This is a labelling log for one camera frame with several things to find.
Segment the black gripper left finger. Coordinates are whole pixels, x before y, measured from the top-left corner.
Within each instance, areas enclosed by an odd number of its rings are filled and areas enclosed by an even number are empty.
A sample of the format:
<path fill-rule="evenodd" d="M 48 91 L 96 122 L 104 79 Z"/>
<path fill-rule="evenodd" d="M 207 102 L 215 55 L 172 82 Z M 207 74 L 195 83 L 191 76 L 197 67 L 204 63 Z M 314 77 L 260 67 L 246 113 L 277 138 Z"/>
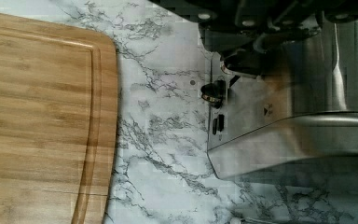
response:
<path fill-rule="evenodd" d="M 249 43 L 221 52 L 221 69 L 234 76 L 256 78 L 272 66 L 283 45 L 303 41 L 317 34 L 319 31 L 261 34 Z"/>

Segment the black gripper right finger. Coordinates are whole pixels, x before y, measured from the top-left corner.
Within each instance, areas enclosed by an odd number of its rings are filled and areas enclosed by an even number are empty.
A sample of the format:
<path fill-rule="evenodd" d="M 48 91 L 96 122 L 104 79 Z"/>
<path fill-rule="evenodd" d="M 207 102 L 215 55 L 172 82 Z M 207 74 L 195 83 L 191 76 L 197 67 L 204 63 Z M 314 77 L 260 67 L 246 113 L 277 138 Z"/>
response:
<path fill-rule="evenodd" d="M 333 23 L 345 23 L 358 21 L 358 8 L 336 8 L 333 10 L 326 10 L 325 18 Z"/>

